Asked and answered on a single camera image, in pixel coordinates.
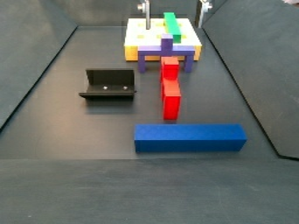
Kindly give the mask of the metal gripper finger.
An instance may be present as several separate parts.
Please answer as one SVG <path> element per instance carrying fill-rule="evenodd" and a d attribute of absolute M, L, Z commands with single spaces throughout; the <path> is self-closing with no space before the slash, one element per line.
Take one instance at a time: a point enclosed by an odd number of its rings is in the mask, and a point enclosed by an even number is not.
<path fill-rule="evenodd" d="M 150 0 L 143 0 L 136 8 L 144 13 L 146 29 L 151 29 L 151 3 Z"/>
<path fill-rule="evenodd" d="M 204 14 L 212 9 L 212 3 L 211 0 L 199 0 L 199 5 L 198 5 L 198 21 L 196 21 L 196 26 L 202 28 L 203 24 L 203 19 L 204 19 Z"/>

